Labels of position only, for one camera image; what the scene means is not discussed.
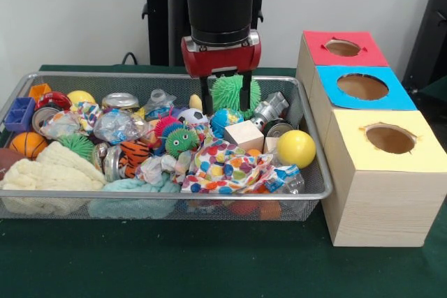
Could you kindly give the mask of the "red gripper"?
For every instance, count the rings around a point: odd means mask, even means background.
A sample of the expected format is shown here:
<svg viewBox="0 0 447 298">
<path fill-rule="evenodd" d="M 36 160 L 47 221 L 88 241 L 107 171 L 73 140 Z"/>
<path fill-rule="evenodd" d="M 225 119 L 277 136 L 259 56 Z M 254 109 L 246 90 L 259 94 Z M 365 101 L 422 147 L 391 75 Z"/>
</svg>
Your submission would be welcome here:
<svg viewBox="0 0 447 298">
<path fill-rule="evenodd" d="M 190 51 L 186 41 L 181 42 L 182 56 L 186 71 L 191 77 L 200 77 L 203 113 L 213 114 L 213 101 L 207 77 L 213 72 L 235 69 L 242 73 L 240 88 L 240 109 L 250 108 L 252 72 L 258 67 L 261 58 L 261 44 L 223 50 Z"/>
</svg>

